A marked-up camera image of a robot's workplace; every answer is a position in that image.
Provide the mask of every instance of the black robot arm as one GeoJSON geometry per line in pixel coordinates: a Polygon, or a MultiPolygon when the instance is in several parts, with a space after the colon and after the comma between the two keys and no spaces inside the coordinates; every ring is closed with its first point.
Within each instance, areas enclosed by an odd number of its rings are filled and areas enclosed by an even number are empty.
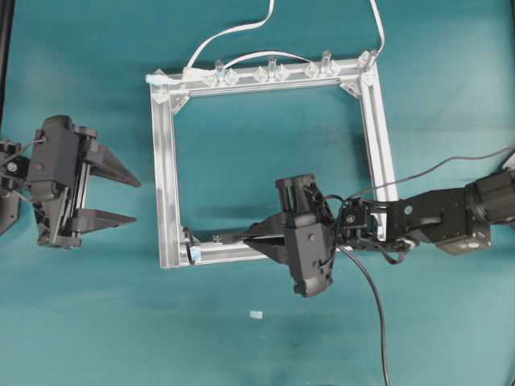
{"type": "Polygon", "coordinates": [[[459,255],[492,246],[490,227],[515,220],[515,170],[469,183],[466,187],[428,191],[409,199],[377,202],[324,197],[314,175],[276,182],[282,211],[246,232],[225,235],[222,242],[243,240],[272,260],[286,264],[295,292],[305,297],[332,283],[337,248],[382,253],[391,264],[402,262],[420,243],[459,255]],[[328,199],[342,205],[335,218],[328,199]],[[386,216],[386,238],[378,238],[378,219],[386,216]],[[390,253],[398,253],[393,259],[390,253]]]}
{"type": "Polygon", "coordinates": [[[75,125],[68,116],[50,117],[23,148],[0,142],[0,235],[19,216],[21,191],[30,193],[38,225],[38,244],[76,248],[85,233],[115,228],[136,219],[86,209],[89,176],[139,187],[140,182],[104,145],[97,132],[75,125]],[[34,146],[31,158],[21,155],[34,146]]]}

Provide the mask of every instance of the teal table surface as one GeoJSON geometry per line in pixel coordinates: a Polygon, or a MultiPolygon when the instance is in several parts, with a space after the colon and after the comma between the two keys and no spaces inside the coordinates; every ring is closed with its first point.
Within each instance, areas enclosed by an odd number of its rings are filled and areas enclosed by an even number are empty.
{"type": "MultiPolygon", "coordinates": [[[[381,0],[379,60],[396,175],[515,144],[509,0],[381,0]]],[[[34,216],[0,238],[0,385],[382,384],[379,322],[356,267],[292,294],[273,261],[163,270],[158,261],[150,97],[144,76],[177,72],[205,38],[260,19],[266,0],[20,0],[2,134],[26,142],[44,118],[99,131],[142,181],[92,178],[88,207],[138,217],[38,248],[34,216]],[[261,310],[263,319],[249,317],[261,310]]],[[[263,28],[214,41],[200,64],[278,49],[318,59],[376,47],[366,0],[278,0],[263,28]]],[[[204,98],[176,118],[182,222],[208,237],[278,210],[274,180],[316,173],[326,194],[370,184],[356,100],[338,88],[204,98]]],[[[504,158],[456,162],[399,187],[460,187],[504,158]]],[[[503,386],[515,377],[515,234],[486,253],[425,245],[399,266],[359,253],[385,303],[393,385],[503,386]]]]}

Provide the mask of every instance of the aluminum frame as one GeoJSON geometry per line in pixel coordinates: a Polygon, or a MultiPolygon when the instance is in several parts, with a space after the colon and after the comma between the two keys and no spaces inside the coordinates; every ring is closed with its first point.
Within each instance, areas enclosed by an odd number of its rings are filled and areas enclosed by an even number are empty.
{"type": "MultiPolygon", "coordinates": [[[[273,73],[269,73],[271,77],[268,80],[258,79],[255,74],[260,71],[259,67],[238,68],[236,71],[239,77],[234,84],[224,82],[223,78],[217,80],[216,84],[207,82],[205,78],[184,79],[183,74],[166,75],[160,70],[146,77],[150,84],[152,108],[161,268],[189,266],[191,259],[196,265],[203,265],[266,258],[241,242],[221,244],[191,240],[191,234],[180,223],[174,116],[193,97],[339,85],[360,101],[373,185],[380,186],[395,180],[379,74],[377,64],[374,62],[370,65],[370,55],[365,51],[355,59],[333,60],[332,71],[328,71],[328,62],[323,59],[309,64],[284,64],[288,73],[284,80],[277,79],[273,73]],[[319,69],[316,74],[307,71],[307,66],[312,64],[319,69]]],[[[397,187],[390,185],[377,189],[375,199],[397,200],[397,187]]],[[[384,239],[385,215],[380,215],[378,220],[379,237],[384,239]]]]}

